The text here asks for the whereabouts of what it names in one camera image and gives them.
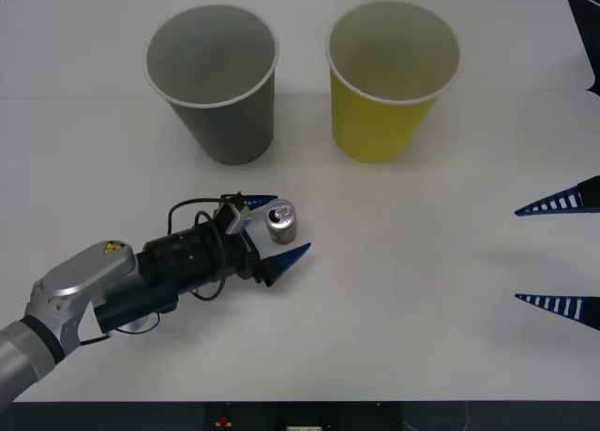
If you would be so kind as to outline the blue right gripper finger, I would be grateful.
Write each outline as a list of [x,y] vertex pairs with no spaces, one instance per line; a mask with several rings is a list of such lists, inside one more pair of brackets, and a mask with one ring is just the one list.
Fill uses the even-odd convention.
[[598,214],[599,179],[596,175],[563,191],[534,201],[515,211],[516,216]]
[[516,293],[520,301],[533,305],[547,312],[561,316],[600,330],[599,298],[593,296],[548,296],[529,293]]

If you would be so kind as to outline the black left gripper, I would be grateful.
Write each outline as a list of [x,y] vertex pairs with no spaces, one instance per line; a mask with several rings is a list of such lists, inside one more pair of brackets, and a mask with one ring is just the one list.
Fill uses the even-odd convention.
[[[246,195],[244,202],[252,211],[277,199],[277,195]],[[220,233],[220,244],[210,225],[202,225],[202,230],[202,284],[237,275],[244,280],[253,279],[257,284],[263,283],[271,288],[311,248],[311,243],[306,243],[261,259],[257,246],[245,230],[232,235]]]

